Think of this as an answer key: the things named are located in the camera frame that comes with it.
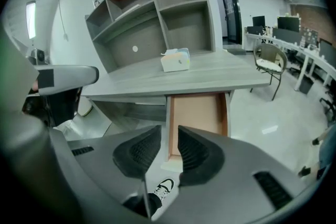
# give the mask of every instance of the brick wall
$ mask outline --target brick wall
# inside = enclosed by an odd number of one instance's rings
[[[290,5],[292,15],[300,14],[301,26],[308,27],[319,32],[319,39],[322,38],[336,47],[336,29],[325,8]]]

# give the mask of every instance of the shoe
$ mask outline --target shoe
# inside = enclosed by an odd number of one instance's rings
[[[317,146],[320,144],[320,141],[318,138],[315,138],[311,143],[313,144],[313,146]]]
[[[301,171],[298,173],[299,177],[307,176],[310,174],[310,168],[306,168],[305,166],[301,169]]]
[[[154,194],[162,201],[172,191],[173,187],[174,181],[170,178],[166,179],[155,188]]]

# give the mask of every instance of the door frame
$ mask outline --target door frame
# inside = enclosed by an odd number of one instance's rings
[[[225,1],[223,0],[224,10],[225,10],[225,22],[226,22],[226,32],[227,32],[227,41],[229,41],[229,24],[228,24],[228,17],[227,17],[227,6]]]
[[[241,21],[239,1],[238,0],[233,0],[233,4],[234,4],[234,11],[235,11],[235,19],[236,19],[237,43],[238,44],[243,44],[242,43],[243,42],[243,28],[242,28],[242,25],[241,25],[242,21]]]

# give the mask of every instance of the computer monitor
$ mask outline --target computer monitor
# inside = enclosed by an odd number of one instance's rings
[[[300,32],[300,20],[296,17],[278,17],[278,28]]]
[[[264,28],[262,26],[248,26],[247,32],[249,34],[254,34],[254,35],[259,35],[259,34],[263,35],[264,34],[263,29]]]
[[[321,40],[320,42],[320,57],[322,56],[324,57],[325,61],[336,68],[336,48],[324,40]]]
[[[264,16],[253,17],[252,20],[253,20],[253,26],[265,27],[265,17]]]

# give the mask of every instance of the fluorescent light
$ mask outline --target fluorescent light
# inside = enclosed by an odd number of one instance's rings
[[[36,36],[35,33],[35,10],[36,2],[28,2],[26,4],[26,19],[27,19],[27,30],[29,39],[32,39]]]
[[[275,131],[278,130],[278,127],[279,127],[279,126],[274,125],[274,126],[272,126],[272,127],[270,127],[270,128],[263,129],[263,130],[262,130],[262,133],[263,133],[263,134],[273,133],[273,132],[275,132]]]

